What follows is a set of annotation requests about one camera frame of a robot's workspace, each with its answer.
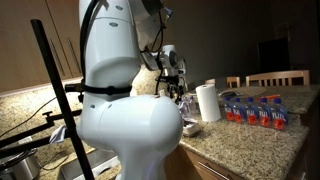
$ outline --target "cabinet door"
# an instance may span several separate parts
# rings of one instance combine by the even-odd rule
[[[64,49],[72,77],[80,77],[80,23],[78,0],[46,0]]]
[[[45,1],[1,0],[0,92],[50,82],[31,19],[42,21],[61,78],[71,78]]]

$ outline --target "backsplash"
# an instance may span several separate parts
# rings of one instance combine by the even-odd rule
[[[136,94],[154,94],[156,81],[155,78],[159,75],[160,71],[148,71],[145,67],[142,67],[139,74],[135,78],[132,86],[136,91]],[[165,89],[166,85],[160,83],[159,90]],[[78,101],[78,93],[67,93],[67,99],[71,110],[82,109],[82,104]],[[34,114],[43,104],[55,97],[54,90],[52,86],[47,86],[43,88],[38,88],[36,90],[30,90],[23,93],[14,94],[11,96],[0,98],[0,134],[6,132],[7,130],[13,128],[14,126],[22,123],[28,119],[32,114]],[[23,124],[22,126],[10,131],[1,139],[10,137],[19,132],[24,132],[31,128],[40,126],[46,123],[45,116],[42,115],[44,112],[52,111],[54,114],[61,114],[57,100],[53,100],[48,105],[43,107],[32,119]],[[33,140],[50,136],[51,133],[57,129],[59,126],[64,124],[64,120],[55,121],[55,126],[49,128],[41,133],[37,133],[32,136]],[[84,147],[89,150],[90,147],[84,142]],[[72,143],[70,139],[66,139],[63,143],[59,144],[49,144],[38,148],[36,157],[38,158],[40,164],[45,165],[49,160],[54,157],[57,153],[55,159],[61,158],[66,154],[71,154],[74,152]]]

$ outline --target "white robot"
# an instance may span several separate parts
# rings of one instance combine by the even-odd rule
[[[81,23],[90,3],[80,0]],[[185,73],[173,46],[159,53],[141,52],[159,32],[162,4],[98,0],[94,7],[84,51],[85,94],[77,132],[88,145],[117,154],[118,180],[166,179],[164,160],[182,135],[179,109],[168,97],[129,97],[141,59],[150,70],[166,69],[168,77]]]

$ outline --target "wooden chair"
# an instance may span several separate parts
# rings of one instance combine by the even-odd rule
[[[279,71],[246,76],[246,85],[258,81],[259,86],[292,86],[294,78],[302,78],[303,85],[310,84],[309,70]]]
[[[205,81],[205,84],[214,84],[216,83],[215,79],[208,79]],[[236,85],[235,87],[240,87],[240,77],[227,77],[227,87],[233,88],[233,85]]]

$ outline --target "countertop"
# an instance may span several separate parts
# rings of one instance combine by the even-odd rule
[[[299,114],[307,112],[318,96],[319,87],[267,87],[259,95],[281,95],[290,113],[290,125],[284,132],[239,125],[224,118],[206,123],[198,116],[201,132],[195,137],[182,137],[180,145],[245,179],[285,179],[308,135],[309,129],[301,125]],[[117,166],[98,179],[114,178],[119,171]],[[54,178],[57,173],[58,169],[55,173],[42,171],[40,179]]]

